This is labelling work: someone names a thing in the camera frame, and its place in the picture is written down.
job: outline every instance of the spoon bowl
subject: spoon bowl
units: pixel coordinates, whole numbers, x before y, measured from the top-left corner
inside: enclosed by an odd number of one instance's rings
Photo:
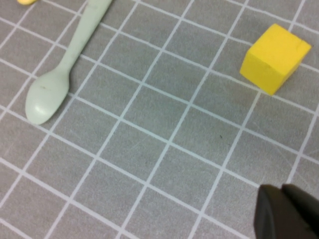
[[[29,88],[25,101],[26,117],[34,124],[46,122],[57,111],[69,91],[69,76],[54,70],[37,78]]]

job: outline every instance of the black object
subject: black object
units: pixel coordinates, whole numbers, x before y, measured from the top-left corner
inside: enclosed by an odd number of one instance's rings
[[[257,239],[318,239],[319,201],[292,184],[261,185],[254,228]]]

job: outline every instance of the light green spoon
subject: light green spoon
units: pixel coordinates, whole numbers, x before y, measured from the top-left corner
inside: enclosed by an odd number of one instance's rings
[[[62,104],[69,91],[70,71],[111,2],[112,0],[88,1],[59,65],[37,78],[30,86],[25,101],[25,113],[31,123],[46,122]]]

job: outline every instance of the spoon handle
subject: spoon handle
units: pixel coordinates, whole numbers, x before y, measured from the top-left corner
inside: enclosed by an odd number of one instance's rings
[[[71,71],[75,61],[81,54],[95,28],[100,23],[111,2],[112,0],[88,1],[69,47],[58,67],[63,68],[68,72]]]

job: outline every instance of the yellow cube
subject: yellow cube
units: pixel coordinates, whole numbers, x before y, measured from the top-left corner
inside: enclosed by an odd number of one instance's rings
[[[247,51],[240,73],[273,95],[310,49],[308,43],[273,24]]]

